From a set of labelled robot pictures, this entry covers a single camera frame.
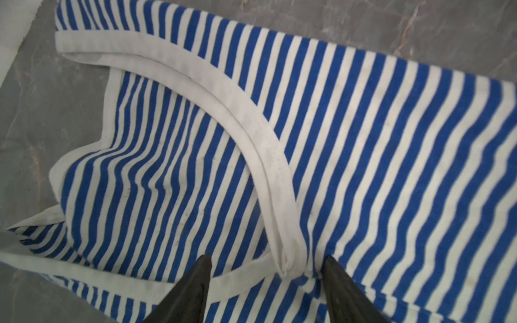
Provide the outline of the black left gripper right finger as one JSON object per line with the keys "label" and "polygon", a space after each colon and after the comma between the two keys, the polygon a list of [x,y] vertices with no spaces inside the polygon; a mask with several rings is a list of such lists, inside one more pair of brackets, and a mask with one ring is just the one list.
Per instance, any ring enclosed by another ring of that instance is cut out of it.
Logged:
{"label": "black left gripper right finger", "polygon": [[332,323],[389,322],[332,256],[323,262],[322,278]]}

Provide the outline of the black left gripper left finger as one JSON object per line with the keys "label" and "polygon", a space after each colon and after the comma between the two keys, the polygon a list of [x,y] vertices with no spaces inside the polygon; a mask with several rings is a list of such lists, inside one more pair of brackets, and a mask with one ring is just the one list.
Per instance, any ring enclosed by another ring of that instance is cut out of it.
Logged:
{"label": "black left gripper left finger", "polygon": [[143,323],[204,322],[211,267],[209,254],[199,257]]}

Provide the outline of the blue striped tank top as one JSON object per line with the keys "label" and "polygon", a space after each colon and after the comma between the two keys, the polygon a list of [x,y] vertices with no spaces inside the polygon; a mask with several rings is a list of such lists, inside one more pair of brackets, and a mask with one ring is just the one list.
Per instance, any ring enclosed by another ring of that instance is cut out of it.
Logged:
{"label": "blue striped tank top", "polygon": [[393,322],[516,321],[516,84],[162,1],[60,1],[102,137],[1,262],[142,322],[203,254],[209,322],[326,322],[333,257]]}

